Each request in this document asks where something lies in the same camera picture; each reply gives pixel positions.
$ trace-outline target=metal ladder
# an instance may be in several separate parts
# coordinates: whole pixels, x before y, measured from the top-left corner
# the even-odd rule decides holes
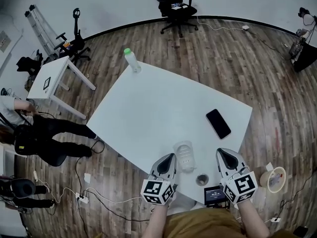
[[[43,49],[48,54],[48,56],[52,60],[57,59],[59,57],[59,53],[57,50],[54,50],[54,47],[55,47],[54,42],[50,39],[43,25],[46,25],[50,29],[51,27],[46,22],[46,20],[41,16],[41,14],[38,12],[35,5],[31,5],[29,9],[30,11],[26,11],[24,15],[29,20],[35,35],[38,37]]]

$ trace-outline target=smartphone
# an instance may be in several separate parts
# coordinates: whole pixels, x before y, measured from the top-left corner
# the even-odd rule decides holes
[[[225,138],[227,135],[231,133],[231,130],[227,123],[222,118],[221,114],[217,109],[209,112],[206,115],[207,119],[210,121],[211,125],[213,126],[214,130],[218,134],[220,139]]]

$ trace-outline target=green bottle cap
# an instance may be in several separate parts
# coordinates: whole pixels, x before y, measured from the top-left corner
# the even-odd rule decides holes
[[[131,53],[131,50],[130,50],[129,48],[127,48],[127,49],[125,49],[123,52],[124,52],[125,55],[128,55],[128,54]]]

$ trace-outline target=small white table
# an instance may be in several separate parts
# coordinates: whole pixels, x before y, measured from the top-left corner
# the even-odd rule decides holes
[[[78,110],[69,106],[54,95],[58,85],[60,85],[66,91],[69,90],[69,87],[61,82],[61,78],[67,67],[69,67],[77,76],[79,76],[81,80],[83,80],[92,90],[96,89],[96,87],[84,76],[84,74],[82,74],[80,70],[69,60],[69,56],[66,56],[46,63],[42,66],[39,74],[36,76],[33,82],[31,90],[28,94],[28,99],[51,99],[71,113],[79,116],[82,119],[86,119],[84,114],[80,113]],[[43,90],[44,83],[49,77],[51,77],[50,84],[48,88]]]
[[[196,81],[139,62],[140,73],[130,66],[121,74],[90,118],[87,126],[115,151],[149,173],[173,145],[193,144],[196,169],[187,174],[177,167],[177,190],[204,203],[204,188],[220,183],[215,158],[219,147],[239,151],[252,108]],[[206,118],[218,109],[231,129],[220,140]],[[209,176],[205,186],[199,174]]]

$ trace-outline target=black bag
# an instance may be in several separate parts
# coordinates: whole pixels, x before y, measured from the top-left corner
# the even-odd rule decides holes
[[[0,112],[0,117],[3,120],[3,123],[8,125],[14,131],[14,150],[20,155],[37,154],[38,140],[34,127],[27,119],[25,119],[25,117],[23,117],[23,115],[20,114],[20,112],[16,112],[29,125],[21,124],[18,126],[13,126]]]

